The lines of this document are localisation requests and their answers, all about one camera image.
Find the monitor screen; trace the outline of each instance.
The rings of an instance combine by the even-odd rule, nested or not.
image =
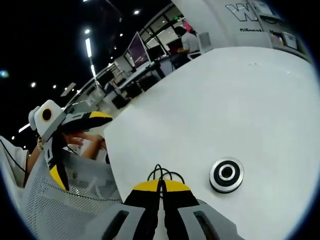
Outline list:
[[[138,33],[134,35],[128,50],[136,68],[149,61],[149,56]]]

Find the computer monitor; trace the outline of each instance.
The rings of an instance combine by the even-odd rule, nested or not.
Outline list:
[[[180,37],[177,38],[176,40],[168,42],[166,45],[169,47],[170,54],[177,54],[178,49],[181,49],[184,47]]]
[[[163,55],[166,54],[163,48],[161,47],[161,45],[154,46],[148,49],[147,52],[149,54],[151,61],[161,58]]]
[[[128,51],[132,57],[134,66],[136,68],[140,67],[141,65],[147,62],[150,62],[150,58],[147,53],[146,47],[142,42],[138,32],[134,35],[128,47]]]

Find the person in white shirt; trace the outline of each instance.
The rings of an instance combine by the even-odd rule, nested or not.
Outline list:
[[[181,26],[177,26],[176,28],[174,28],[174,31],[178,35],[178,37],[181,37],[183,46],[182,49],[178,50],[178,53],[191,54],[200,51],[198,39],[195,35],[187,32],[187,30]]]

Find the white tabletop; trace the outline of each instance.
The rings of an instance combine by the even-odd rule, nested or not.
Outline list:
[[[165,77],[104,135],[122,199],[161,164],[233,221],[241,237],[282,240],[315,195],[319,125],[320,88],[308,62],[279,50],[230,47]],[[223,157],[244,167],[242,185],[228,194],[209,183],[211,166]]]

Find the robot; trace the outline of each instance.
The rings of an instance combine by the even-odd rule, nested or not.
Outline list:
[[[47,100],[29,113],[28,120],[31,129],[44,140],[44,159],[50,175],[63,190],[68,191],[68,178],[61,156],[61,149],[67,145],[64,134],[102,126],[112,121],[112,117],[98,111],[67,114],[54,101]]]
[[[41,107],[38,106],[30,112],[30,127],[37,131],[44,140],[44,153],[42,156],[44,156],[49,174],[59,187],[64,190],[65,194],[69,193],[69,183],[63,164],[62,148],[67,145],[64,134],[84,131],[104,125],[110,121],[112,121],[111,116],[97,111],[66,114],[52,100],[46,101]],[[38,198],[36,192],[31,190],[30,193],[33,194],[33,197],[27,196],[26,199],[39,199],[37,201],[42,202],[40,204],[41,208],[37,209],[31,207],[34,202],[27,201],[27,210],[24,210],[24,213],[27,213],[26,216],[29,217],[26,219],[32,222],[31,226],[36,226],[35,231],[37,234],[40,234],[39,232],[45,233],[46,238],[49,237],[48,234],[51,231],[46,231],[46,228],[44,228],[42,219],[46,215],[42,208],[45,209],[48,216],[56,216],[50,211],[63,211],[61,212],[62,215],[66,214],[64,211],[67,211],[69,215],[73,213],[72,217],[66,215],[65,218],[76,221],[79,218],[82,219],[81,216],[87,216],[88,209],[91,209],[97,202],[99,202],[98,206],[100,207],[104,206],[101,204],[107,204],[107,199],[100,201],[94,199],[88,202],[88,200],[82,200],[80,196],[72,196],[77,200],[76,204],[72,205],[75,200],[72,203],[68,202],[71,196],[66,195],[63,197],[59,194],[58,196],[50,195],[52,198],[58,198],[59,204],[54,205],[52,199],[49,203],[43,197]],[[163,179],[163,177],[136,185],[124,203],[113,202],[110,207],[107,207],[106,210],[83,225],[84,233],[77,239],[152,240],[158,226],[158,211],[161,198],[163,199],[165,212],[164,225],[169,239],[243,239],[238,235],[237,227],[233,222],[205,202],[196,199],[189,187],[178,181]],[[79,209],[76,211],[78,206],[85,206],[85,211]]]
[[[170,240],[243,240],[232,221],[196,199],[185,184],[169,179],[136,185],[123,204],[114,204],[89,222],[80,239],[154,239],[161,192]]]

